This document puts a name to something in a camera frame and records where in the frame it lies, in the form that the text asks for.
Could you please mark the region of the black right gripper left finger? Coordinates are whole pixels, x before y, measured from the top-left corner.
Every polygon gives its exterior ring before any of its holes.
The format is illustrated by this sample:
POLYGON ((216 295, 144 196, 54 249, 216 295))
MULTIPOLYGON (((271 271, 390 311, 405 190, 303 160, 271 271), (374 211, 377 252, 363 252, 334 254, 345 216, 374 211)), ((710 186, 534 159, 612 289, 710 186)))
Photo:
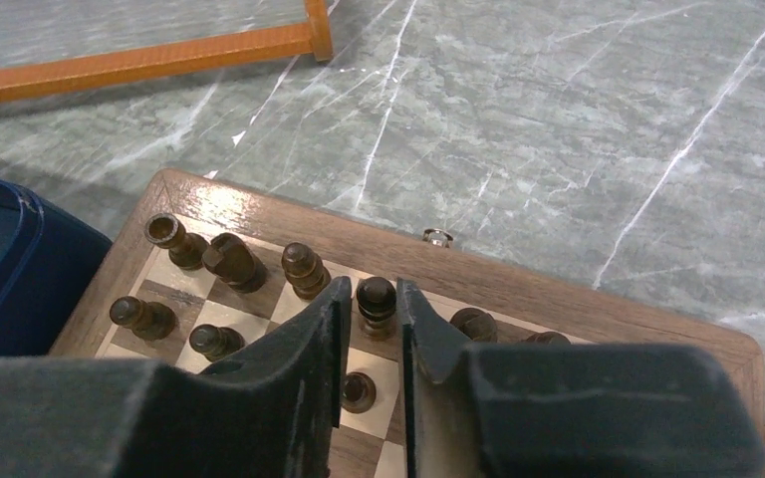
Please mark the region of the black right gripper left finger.
POLYGON ((322 477, 351 282, 200 373, 157 359, 0 358, 0 477, 322 477))

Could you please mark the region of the dark chess piece off board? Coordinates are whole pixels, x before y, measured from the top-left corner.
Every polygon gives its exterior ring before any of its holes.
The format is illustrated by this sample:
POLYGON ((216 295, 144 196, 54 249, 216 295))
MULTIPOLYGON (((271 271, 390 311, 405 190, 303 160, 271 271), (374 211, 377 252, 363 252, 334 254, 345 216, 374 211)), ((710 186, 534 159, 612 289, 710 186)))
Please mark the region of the dark chess piece off board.
POLYGON ((321 257, 304 243, 288 244, 283 250, 281 264, 287 282, 302 300, 313 300, 332 280, 321 257))

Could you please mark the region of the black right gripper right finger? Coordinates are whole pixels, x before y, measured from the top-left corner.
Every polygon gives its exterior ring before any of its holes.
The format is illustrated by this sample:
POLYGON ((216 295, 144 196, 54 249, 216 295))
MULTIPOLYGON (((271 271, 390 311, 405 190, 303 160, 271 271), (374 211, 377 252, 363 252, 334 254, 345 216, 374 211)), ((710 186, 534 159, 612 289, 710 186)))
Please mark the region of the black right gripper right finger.
POLYGON ((396 284, 409 477, 762 477, 765 442, 709 353, 480 343, 396 284))

